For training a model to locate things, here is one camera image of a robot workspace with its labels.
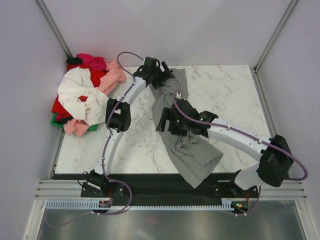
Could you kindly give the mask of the grey t shirt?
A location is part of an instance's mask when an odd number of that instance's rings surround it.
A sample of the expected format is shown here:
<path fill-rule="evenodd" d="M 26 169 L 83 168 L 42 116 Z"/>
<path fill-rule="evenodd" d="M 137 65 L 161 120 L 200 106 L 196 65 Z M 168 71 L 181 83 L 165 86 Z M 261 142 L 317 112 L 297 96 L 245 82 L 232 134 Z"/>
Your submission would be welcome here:
<path fill-rule="evenodd" d="M 189 97 L 186 70 L 174 68 L 172 73 L 175 78 L 167 80 L 163 87 L 158 89 L 151 87 L 155 98 L 152 116 L 156 127 L 160 123 L 163 109 L 173 105 L 175 91 L 179 90 L 185 99 Z M 171 162 L 194 189 L 212 173 L 223 158 L 221 151 L 193 133 L 177 136 L 165 130 L 159 134 Z"/>

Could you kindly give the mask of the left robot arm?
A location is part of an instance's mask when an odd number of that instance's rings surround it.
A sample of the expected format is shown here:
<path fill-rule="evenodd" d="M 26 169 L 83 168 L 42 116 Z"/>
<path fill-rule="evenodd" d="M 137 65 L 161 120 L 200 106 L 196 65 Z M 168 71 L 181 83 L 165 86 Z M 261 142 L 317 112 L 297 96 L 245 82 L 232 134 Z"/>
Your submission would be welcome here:
<path fill-rule="evenodd" d="M 110 98 L 106 106 L 105 124 L 109 131 L 105 145 L 102 149 L 101 159 L 89 173 L 86 184 L 99 197 L 106 196 L 110 191 L 111 165 L 118 144 L 131 125 L 131 104 L 151 85 L 158 89 L 165 85 L 169 79 L 174 79 L 173 71 L 165 61 L 160 62 L 154 57 L 147 56 L 132 75 L 133 83 L 118 99 Z"/>

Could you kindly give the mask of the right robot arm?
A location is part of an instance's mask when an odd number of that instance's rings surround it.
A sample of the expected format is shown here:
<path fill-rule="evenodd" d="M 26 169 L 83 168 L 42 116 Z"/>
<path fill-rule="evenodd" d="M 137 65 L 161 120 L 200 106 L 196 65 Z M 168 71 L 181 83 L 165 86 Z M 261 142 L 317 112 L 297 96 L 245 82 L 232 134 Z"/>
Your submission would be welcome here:
<path fill-rule="evenodd" d="M 293 164 L 284 137 L 268 138 L 240 130 L 212 112 L 198 112 L 185 99 L 176 99 L 171 107 L 163 108 L 156 130 L 183 137 L 193 133 L 218 140 L 255 159 L 256 165 L 237 171 L 230 181 L 229 191 L 235 197 L 261 184 L 280 187 Z"/>

